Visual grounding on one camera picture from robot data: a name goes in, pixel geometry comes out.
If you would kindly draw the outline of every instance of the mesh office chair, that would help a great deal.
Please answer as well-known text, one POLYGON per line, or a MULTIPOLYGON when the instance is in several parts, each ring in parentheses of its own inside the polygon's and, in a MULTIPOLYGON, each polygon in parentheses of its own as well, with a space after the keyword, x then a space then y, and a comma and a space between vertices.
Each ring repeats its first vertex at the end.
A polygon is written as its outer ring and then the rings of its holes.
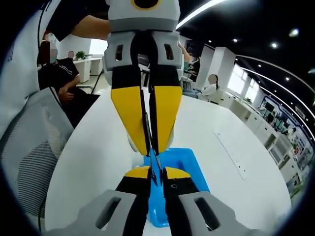
POLYGON ((30 96, 0 140, 8 184, 31 222, 42 231, 50 179, 73 132, 56 98, 51 88, 30 96))

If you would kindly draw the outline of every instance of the blue object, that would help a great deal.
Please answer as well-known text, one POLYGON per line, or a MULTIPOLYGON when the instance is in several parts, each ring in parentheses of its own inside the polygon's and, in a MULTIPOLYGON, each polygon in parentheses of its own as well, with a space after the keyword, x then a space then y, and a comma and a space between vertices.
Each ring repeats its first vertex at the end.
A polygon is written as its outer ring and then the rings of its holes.
MULTIPOLYGON (((153 151, 150 151, 150 156, 154 157, 153 151)), ((207 182, 201 172, 195 155, 188 148, 170 148, 161 153, 159 156, 161 167, 172 167, 181 169, 190 174, 192 181, 195 183, 199 191, 209 191, 207 182)), ((144 165, 150 165, 150 158, 144 156, 144 165)), ((151 180, 151 193, 149 199, 149 220, 155 227, 169 226, 167 215, 165 212, 165 198, 163 193, 163 185, 160 184, 160 176, 158 164, 155 158, 152 159, 152 169, 157 176, 157 186, 151 180)))

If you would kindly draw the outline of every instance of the white table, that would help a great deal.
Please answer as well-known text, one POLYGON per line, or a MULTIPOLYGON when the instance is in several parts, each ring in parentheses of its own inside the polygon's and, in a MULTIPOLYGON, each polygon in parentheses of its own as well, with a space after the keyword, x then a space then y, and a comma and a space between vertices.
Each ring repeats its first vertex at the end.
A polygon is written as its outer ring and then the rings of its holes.
POLYGON ((99 75, 102 71, 102 58, 91 58, 85 60, 73 61, 75 67, 80 73, 81 83, 90 79, 90 75, 99 75))
MULTIPOLYGON (((148 93, 144 94, 148 107, 148 93)), ((171 147, 193 150, 211 193, 233 208, 245 226, 272 231, 278 217, 289 212, 290 197, 280 170, 258 138, 227 108, 183 96, 171 147), (243 157, 245 180, 214 132, 229 138, 243 157)), ((74 222, 80 208, 106 189, 115 189, 141 160, 128 144, 107 89, 60 156, 48 190, 46 229, 74 222)), ((169 228, 155 228, 147 221, 143 235, 171 234, 169 228)))

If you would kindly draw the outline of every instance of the black shirt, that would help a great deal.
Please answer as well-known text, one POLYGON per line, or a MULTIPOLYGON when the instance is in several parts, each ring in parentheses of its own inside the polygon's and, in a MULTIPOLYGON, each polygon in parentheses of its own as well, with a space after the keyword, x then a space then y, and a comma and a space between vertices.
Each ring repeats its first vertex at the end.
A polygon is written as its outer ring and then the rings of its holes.
POLYGON ((59 41, 71 34, 74 27, 88 16, 87 0, 61 0, 53 14, 47 30, 59 41))
POLYGON ((38 83, 40 89, 53 87, 56 92, 71 82, 78 74, 78 70, 72 59, 57 60, 56 64, 47 64, 38 71, 38 83))

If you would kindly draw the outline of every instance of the monitor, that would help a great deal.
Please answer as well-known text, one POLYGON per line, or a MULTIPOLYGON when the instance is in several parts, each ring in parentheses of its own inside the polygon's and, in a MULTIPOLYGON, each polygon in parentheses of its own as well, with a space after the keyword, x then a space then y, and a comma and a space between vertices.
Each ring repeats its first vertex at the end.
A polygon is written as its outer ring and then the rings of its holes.
POLYGON ((266 110, 272 112, 275 107, 273 105, 271 105, 269 102, 266 102, 265 108, 266 108, 266 110))

